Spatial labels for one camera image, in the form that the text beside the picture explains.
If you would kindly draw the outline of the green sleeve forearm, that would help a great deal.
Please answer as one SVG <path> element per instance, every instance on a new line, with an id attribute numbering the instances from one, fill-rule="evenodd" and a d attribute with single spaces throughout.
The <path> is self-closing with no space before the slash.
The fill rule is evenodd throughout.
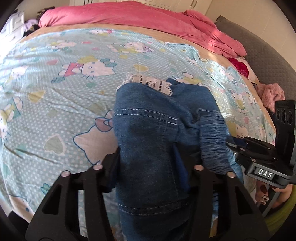
<path id="1" fill-rule="evenodd" d="M 271 236 L 284 224 L 294 206 L 295 196 L 291 196 L 279 211 L 264 219 Z"/>

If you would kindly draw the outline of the right hand painted nails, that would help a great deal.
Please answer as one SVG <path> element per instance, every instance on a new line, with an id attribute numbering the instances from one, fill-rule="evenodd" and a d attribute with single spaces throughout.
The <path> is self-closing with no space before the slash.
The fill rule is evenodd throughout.
<path id="1" fill-rule="evenodd" d="M 269 191 L 271 190 L 280 193 L 277 200 L 274 202 L 272 206 L 272 208 L 276 208 L 289 199 L 293 190 L 293 185 L 288 184 L 287 187 L 285 187 L 284 189 L 280 189 L 271 186 L 267 187 L 266 183 L 257 180 L 255 200 L 262 204 L 266 204 L 267 199 L 269 199 Z"/>

